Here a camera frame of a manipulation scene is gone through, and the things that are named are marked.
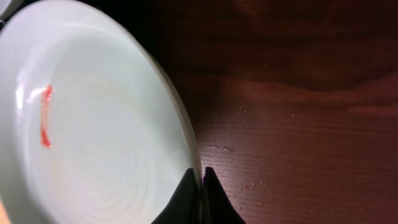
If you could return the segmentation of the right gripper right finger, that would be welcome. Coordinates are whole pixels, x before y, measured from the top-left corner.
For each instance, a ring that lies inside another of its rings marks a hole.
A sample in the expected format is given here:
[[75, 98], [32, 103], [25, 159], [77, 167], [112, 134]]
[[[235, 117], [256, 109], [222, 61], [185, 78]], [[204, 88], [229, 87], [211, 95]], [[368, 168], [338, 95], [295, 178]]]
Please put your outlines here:
[[205, 224], [245, 224], [229, 201], [211, 167], [206, 167], [203, 178], [203, 222]]

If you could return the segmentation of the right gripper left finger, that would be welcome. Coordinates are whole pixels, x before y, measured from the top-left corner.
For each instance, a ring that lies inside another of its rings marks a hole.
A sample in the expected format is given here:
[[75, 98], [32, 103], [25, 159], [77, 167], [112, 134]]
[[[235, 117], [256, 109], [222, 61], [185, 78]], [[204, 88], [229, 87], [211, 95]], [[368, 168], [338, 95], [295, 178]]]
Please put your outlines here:
[[174, 194], [152, 224], [197, 224], [198, 190], [193, 168], [184, 173]]

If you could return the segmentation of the mint plate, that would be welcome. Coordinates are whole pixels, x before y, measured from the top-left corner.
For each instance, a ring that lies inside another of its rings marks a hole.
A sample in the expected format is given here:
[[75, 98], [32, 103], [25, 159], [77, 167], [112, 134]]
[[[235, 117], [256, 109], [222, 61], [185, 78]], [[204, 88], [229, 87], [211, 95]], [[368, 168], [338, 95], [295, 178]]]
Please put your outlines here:
[[39, 1], [1, 31], [1, 202], [12, 223], [151, 223], [201, 165], [162, 67], [114, 19]]

